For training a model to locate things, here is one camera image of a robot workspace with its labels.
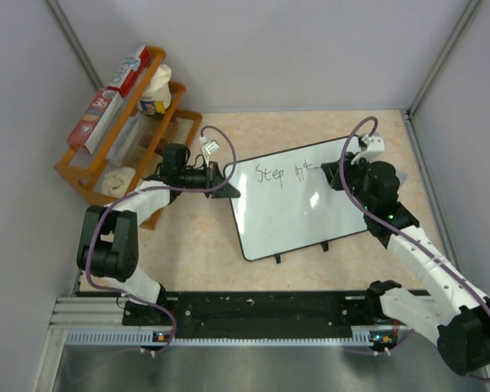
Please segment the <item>white whiteboard black frame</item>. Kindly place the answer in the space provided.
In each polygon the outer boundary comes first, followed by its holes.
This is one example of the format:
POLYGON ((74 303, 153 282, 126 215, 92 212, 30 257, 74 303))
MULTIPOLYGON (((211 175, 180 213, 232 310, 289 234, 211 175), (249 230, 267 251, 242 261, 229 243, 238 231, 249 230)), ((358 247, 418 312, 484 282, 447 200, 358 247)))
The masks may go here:
POLYGON ((243 258, 270 256, 362 233, 367 226, 344 192, 333 190, 322 170, 309 165, 335 162, 342 149, 357 153, 356 140, 326 140, 243 159, 224 174, 241 193, 232 208, 243 258))

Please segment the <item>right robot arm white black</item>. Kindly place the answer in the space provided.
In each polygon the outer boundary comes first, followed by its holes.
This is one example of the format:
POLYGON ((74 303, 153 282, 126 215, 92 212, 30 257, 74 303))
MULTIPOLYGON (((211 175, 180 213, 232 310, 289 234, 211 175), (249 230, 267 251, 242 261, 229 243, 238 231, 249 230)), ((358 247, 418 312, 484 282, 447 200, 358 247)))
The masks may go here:
POLYGON ((329 186, 345 192, 363 213, 371 235, 415 274, 432 298, 425 302, 394 281, 374 282, 366 291, 367 317, 374 323, 391 318, 407 324, 435 345, 459 376, 473 376, 490 365, 490 296, 464 278, 399 201, 394 166, 348 153, 319 168, 329 186))

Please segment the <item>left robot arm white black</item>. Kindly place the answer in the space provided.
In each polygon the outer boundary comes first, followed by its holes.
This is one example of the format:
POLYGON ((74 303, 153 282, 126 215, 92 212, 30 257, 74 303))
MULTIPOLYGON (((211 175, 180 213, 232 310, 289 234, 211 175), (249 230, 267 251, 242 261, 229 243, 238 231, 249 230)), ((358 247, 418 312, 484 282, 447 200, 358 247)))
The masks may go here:
POLYGON ((88 278, 104 278, 107 287, 140 303, 140 313, 150 323, 163 322, 169 305, 163 285, 138 266, 138 227, 184 192, 202 193, 207 198, 239 198, 240 192, 221 174, 218 163, 209 159, 218 148, 214 140, 205 142, 203 163, 194 167, 187 163, 190 151, 186 145, 169 144, 156 172, 134 191, 115 203, 86 210, 78 268, 88 278))

